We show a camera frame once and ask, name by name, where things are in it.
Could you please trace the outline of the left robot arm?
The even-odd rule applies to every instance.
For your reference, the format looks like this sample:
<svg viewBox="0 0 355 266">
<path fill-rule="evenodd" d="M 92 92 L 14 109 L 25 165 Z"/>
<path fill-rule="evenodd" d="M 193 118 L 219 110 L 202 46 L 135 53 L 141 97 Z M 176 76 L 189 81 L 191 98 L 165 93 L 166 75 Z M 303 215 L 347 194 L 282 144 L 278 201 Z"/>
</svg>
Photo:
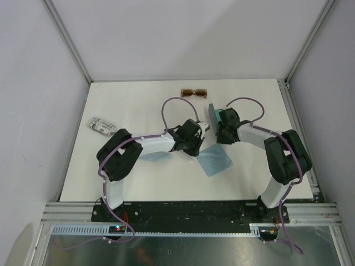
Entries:
<svg viewBox="0 0 355 266">
<path fill-rule="evenodd" d="M 209 130 L 209 124 L 188 119 L 183 125 L 165 129 L 162 134 L 133 137 L 126 129 L 118 130 L 98 151 L 98 174 L 103 178 L 103 215 L 115 222 L 122 217 L 123 179 L 138 158 L 156 152 L 180 152 L 197 157 Z"/>
</svg>

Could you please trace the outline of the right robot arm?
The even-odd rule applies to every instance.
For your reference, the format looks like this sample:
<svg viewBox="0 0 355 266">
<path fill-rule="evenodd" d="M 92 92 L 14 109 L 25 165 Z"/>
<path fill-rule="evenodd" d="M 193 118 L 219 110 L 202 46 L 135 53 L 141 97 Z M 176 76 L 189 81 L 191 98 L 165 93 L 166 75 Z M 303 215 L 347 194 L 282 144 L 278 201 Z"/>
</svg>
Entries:
<svg viewBox="0 0 355 266">
<path fill-rule="evenodd" d="M 269 222 L 276 215 L 275 208 L 285 201 L 291 188 L 302 182 L 311 170 L 312 161 L 295 130 L 276 132 L 240 120 L 233 108 L 214 109 L 209 106 L 209 116 L 217 143 L 232 145 L 245 142 L 263 149 L 271 179 L 257 199 L 256 217 Z"/>
</svg>

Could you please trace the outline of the blue glasses case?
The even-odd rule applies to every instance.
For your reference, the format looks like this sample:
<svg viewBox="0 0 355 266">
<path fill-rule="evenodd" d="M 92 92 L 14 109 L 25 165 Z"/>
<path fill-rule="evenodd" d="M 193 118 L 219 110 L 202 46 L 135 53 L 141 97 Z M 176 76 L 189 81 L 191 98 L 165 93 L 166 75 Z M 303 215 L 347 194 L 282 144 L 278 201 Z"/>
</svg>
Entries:
<svg viewBox="0 0 355 266">
<path fill-rule="evenodd" d="M 213 105 L 213 103 L 209 104 L 208 112 L 209 112 L 209 117 L 211 121 L 211 126 L 213 128 L 215 136 L 218 135 L 219 131 L 219 122 L 221 121 L 220 118 L 220 112 L 222 112 L 223 109 L 216 109 Z"/>
</svg>

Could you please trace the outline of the white frame sunglasses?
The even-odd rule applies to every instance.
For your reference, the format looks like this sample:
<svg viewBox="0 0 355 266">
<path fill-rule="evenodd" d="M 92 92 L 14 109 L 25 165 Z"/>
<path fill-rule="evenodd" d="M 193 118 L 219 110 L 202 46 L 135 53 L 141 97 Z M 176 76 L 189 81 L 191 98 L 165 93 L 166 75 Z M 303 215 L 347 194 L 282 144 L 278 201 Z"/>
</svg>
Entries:
<svg viewBox="0 0 355 266">
<path fill-rule="evenodd" d="M 179 154 L 180 154 L 181 156 L 183 156 L 184 158 L 188 159 L 188 160 L 194 160 L 195 158 L 197 158 L 197 157 L 189 156 L 189 155 L 187 155 L 186 153 L 184 153 L 184 152 L 182 152 L 182 151 L 179 151 Z"/>
</svg>

